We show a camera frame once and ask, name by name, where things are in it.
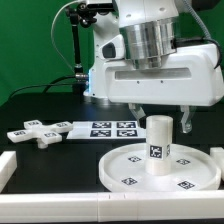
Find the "round plate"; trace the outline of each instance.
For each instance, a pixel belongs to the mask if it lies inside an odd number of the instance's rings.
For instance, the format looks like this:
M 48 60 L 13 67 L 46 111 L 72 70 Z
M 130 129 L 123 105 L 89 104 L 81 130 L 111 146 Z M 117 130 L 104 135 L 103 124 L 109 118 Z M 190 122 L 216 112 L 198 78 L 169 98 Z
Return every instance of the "round plate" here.
M 221 171 L 207 154 L 172 144 L 171 173 L 153 176 L 145 171 L 146 143 L 110 151 L 99 163 L 103 185 L 112 192 L 217 190 Z

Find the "cable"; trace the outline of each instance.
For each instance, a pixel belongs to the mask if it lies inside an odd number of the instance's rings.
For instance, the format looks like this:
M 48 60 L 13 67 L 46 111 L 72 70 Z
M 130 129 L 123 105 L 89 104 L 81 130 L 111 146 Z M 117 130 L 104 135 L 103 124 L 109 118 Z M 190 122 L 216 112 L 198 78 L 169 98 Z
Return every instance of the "cable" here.
M 211 38 L 206 38 L 206 37 L 180 38 L 175 40 L 174 45 L 175 47 L 181 47 L 183 43 L 199 43 L 200 44 L 205 41 L 215 44 L 218 49 L 219 58 L 218 58 L 216 66 L 214 67 L 214 69 L 216 69 L 221 65 L 222 59 L 223 59 L 222 47 L 216 40 L 213 40 Z
M 41 88 L 41 87 L 47 87 L 47 86 L 73 86 L 74 83 L 62 83 L 62 84 L 44 84 L 44 85 L 32 85 L 32 86 L 25 86 L 25 87 L 22 87 L 22 88 L 19 88 L 19 89 L 16 89 L 15 91 L 13 91 L 10 95 L 9 95 L 9 98 L 8 100 L 10 100 L 17 92 L 20 92 L 22 90 L 25 90 L 25 89 L 32 89 L 32 88 Z
M 56 22 L 58 20 L 58 17 L 59 15 L 61 14 L 61 12 L 68 6 L 70 5 L 73 5 L 73 4 L 76 4 L 76 3 L 81 3 L 83 2 L 83 0 L 75 0 L 75 1 L 72 1 L 72 2 L 69 2 L 67 3 L 66 5 L 64 5 L 58 12 L 57 14 L 55 15 L 54 17 L 54 20 L 52 22 L 52 26 L 51 26 L 51 42 L 53 44 L 53 47 L 55 48 L 55 50 L 57 51 L 57 53 L 61 56 L 61 58 L 64 60 L 65 64 L 68 66 L 68 68 L 72 71 L 73 71 L 73 66 L 67 61 L 67 59 L 64 57 L 64 55 L 60 52 L 60 50 L 58 49 L 57 45 L 56 45 L 56 42 L 55 42 L 55 39 L 54 39 L 54 31 L 55 31 L 55 25 L 56 25 Z
M 63 76 L 63 77 L 60 77 L 60 78 L 57 78 L 57 79 L 55 79 L 54 81 L 52 81 L 45 89 L 44 89 L 44 91 L 43 91 L 43 93 L 46 93 L 52 86 L 50 86 L 50 85 L 53 85 L 53 84 L 55 84 L 55 83 L 57 83 L 57 82 L 61 82 L 61 81 L 64 81 L 64 80 L 66 80 L 66 79 L 75 79 L 75 76 L 74 75 L 72 75 L 72 76 Z
M 199 15 L 195 12 L 195 10 L 191 7 L 189 2 L 187 0 L 182 0 L 182 1 L 183 1 L 184 5 L 187 7 L 188 11 L 193 16 L 193 18 L 195 19 L 195 21 L 197 22 L 197 24 L 201 27 L 202 31 L 204 32 L 205 37 L 208 38 L 208 39 L 212 39 L 208 28 L 206 27 L 204 22 L 201 20 Z

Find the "black cable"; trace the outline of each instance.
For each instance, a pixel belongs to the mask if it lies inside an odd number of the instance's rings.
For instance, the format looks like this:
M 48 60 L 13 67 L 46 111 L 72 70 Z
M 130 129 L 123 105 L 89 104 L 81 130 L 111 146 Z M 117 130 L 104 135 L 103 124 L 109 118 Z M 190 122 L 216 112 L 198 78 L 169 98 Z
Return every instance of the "black cable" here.
M 9 95 L 9 98 L 8 100 L 10 100 L 17 92 L 20 92 L 22 90 L 25 90 L 25 89 L 32 89 L 32 88 L 41 88 L 41 87 L 47 87 L 47 86 L 72 86 L 74 85 L 74 83 L 62 83 L 62 84 L 46 84 L 46 85 L 32 85 L 32 86 L 25 86 L 25 87 L 22 87 L 22 88 L 19 88 L 19 89 L 16 89 L 15 91 L 13 91 L 10 95 Z
M 216 66 L 214 67 L 214 69 L 216 69 L 221 65 L 222 60 L 223 60 L 222 47 L 218 43 L 218 41 L 216 41 L 214 39 L 210 39 L 210 38 L 205 38 L 205 37 L 180 38 L 180 39 L 176 39 L 174 41 L 174 47 L 175 48 L 181 47 L 183 43 L 198 43 L 198 44 L 201 44 L 201 43 L 206 42 L 206 41 L 215 44 L 217 49 L 218 49 L 219 58 L 218 58 Z
M 53 80 L 45 89 L 44 89 L 44 91 L 43 91 L 43 93 L 46 93 L 52 86 L 51 85 L 53 85 L 53 84 L 56 84 L 56 83 L 58 83 L 58 82 L 61 82 L 61 81 L 64 81 L 64 80 L 66 80 L 66 79 L 75 79 L 75 76 L 74 75 L 70 75 L 70 76 L 62 76 L 62 77 L 60 77 L 60 78 L 57 78 L 57 79 L 55 79 L 55 80 Z
M 216 40 L 214 40 L 214 39 L 204 38 L 204 41 L 208 41 L 208 42 L 211 42 L 211 43 L 215 44 L 216 47 L 217 47 L 217 49 L 218 49 L 218 51 L 219 51 L 218 62 L 217 62 L 217 64 L 216 64 L 216 66 L 215 66 L 215 69 L 216 69 L 216 68 L 218 68 L 218 67 L 221 65 L 221 63 L 222 63 L 222 59 L 223 59 L 222 47 L 221 47 L 221 45 L 219 44 L 219 42 L 216 41 Z

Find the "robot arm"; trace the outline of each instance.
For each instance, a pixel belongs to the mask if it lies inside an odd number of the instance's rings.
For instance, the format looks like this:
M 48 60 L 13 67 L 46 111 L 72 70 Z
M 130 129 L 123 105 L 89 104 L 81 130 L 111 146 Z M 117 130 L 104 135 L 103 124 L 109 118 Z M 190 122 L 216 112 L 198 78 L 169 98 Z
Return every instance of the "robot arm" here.
M 216 46 L 174 44 L 174 0 L 88 0 L 80 12 L 86 21 L 87 12 L 95 18 L 95 63 L 85 96 L 128 103 L 137 120 L 144 116 L 141 104 L 180 105 L 184 132 L 191 130 L 191 107 L 223 97 Z

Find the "white cylinder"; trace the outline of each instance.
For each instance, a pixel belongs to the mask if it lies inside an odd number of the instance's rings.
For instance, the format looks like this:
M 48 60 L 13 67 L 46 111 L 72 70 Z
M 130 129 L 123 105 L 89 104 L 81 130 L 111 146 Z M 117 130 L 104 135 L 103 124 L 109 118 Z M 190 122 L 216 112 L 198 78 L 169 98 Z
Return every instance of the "white cylinder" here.
M 48 144 L 45 144 L 41 138 L 37 139 L 37 144 L 39 149 L 46 149 L 48 147 Z
M 170 144 L 172 143 L 173 119 L 168 116 L 150 116 L 146 124 L 147 158 L 145 169 L 155 176 L 171 171 Z

